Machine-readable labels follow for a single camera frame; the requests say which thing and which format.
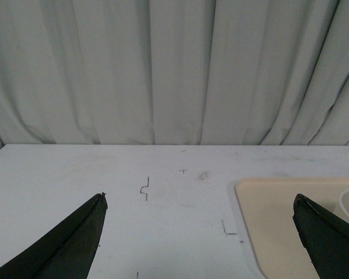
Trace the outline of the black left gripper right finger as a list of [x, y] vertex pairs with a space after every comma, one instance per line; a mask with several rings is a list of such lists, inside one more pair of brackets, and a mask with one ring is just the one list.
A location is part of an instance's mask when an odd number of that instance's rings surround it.
[[349, 223], [303, 194], [293, 203], [293, 222], [320, 278], [349, 278]]

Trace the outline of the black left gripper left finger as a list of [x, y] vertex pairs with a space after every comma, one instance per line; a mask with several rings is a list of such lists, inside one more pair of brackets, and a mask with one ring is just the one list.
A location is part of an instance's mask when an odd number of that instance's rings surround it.
[[0, 267], [0, 278], [87, 278], [108, 204], [96, 194], [22, 253]]

